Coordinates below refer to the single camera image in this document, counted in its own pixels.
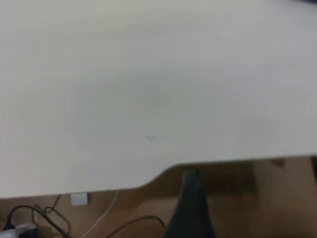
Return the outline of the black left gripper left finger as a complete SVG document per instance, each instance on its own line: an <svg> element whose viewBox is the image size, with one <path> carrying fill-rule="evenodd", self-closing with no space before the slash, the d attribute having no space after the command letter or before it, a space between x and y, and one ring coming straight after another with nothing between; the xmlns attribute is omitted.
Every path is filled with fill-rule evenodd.
<svg viewBox="0 0 317 238"><path fill-rule="evenodd" d="M166 227L165 238L190 238L192 236L191 223L195 215L195 178L196 172L194 170L186 171L183 174L181 193Z"/></svg>

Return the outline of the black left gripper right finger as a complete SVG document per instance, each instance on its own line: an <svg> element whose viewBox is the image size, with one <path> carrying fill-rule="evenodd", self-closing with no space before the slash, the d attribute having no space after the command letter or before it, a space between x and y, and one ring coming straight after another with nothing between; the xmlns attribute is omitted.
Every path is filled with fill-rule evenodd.
<svg viewBox="0 0 317 238"><path fill-rule="evenodd" d="M203 181L203 177L200 171L195 170L196 175L196 188L197 188L197 204L198 204L198 225L199 225L199 237L200 238L214 238L215 233L212 226L208 199L206 189Z"/></svg>

